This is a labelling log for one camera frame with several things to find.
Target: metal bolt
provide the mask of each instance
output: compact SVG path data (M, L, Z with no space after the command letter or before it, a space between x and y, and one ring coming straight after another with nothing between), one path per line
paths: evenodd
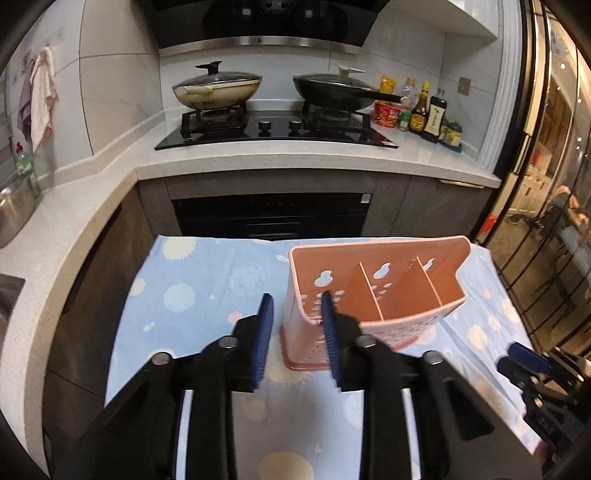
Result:
M238 339L233 336L222 337L217 344L222 348L234 348L238 345Z
M374 346L376 341L371 335L361 335L355 339L355 344L361 348L369 348Z
M168 352L158 352L152 355L152 363L154 365L166 365L173 359Z
M430 365L437 365L443 362L443 357L440 355L439 352L435 350L430 350L425 355L423 355L425 361Z

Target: green bottle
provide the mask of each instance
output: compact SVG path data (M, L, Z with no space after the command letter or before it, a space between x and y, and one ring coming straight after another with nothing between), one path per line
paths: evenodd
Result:
M39 183L37 182L37 175L35 175L35 170L33 169L33 162L31 162L31 156L29 153L25 152L22 149L22 145L20 142L17 142L17 158L14 161L14 164L17 167L17 172L19 175L22 175L26 171L31 170L31 186L33 187L33 194L35 198L39 197L41 194L41 189L39 188Z

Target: white upper cabinet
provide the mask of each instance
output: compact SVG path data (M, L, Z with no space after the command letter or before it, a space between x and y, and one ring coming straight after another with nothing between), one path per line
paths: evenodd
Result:
M488 38L498 36L498 0L392 0L391 3L395 9L418 17L443 32Z

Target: range hood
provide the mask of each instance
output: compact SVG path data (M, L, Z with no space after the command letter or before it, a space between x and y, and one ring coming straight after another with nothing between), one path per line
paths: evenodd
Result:
M162 56L237 45L359 53L389 0L136 0Z

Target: brown bottle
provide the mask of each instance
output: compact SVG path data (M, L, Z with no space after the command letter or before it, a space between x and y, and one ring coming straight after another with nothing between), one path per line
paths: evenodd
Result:
M437 143L439 142L439 135L441 134L441 121L447 110L447 101L443 98L445 90L438 88L437 96L431 97L429 104L429 117L427 118L427 124L421 134L425 140Z
M421 96L418 99L417 106L410 112L410 123L408 124L408 131L420 135L425 130L427 124L428 110L427 110L427 97L429 96L429 82L423 82L423 89L421 90Z

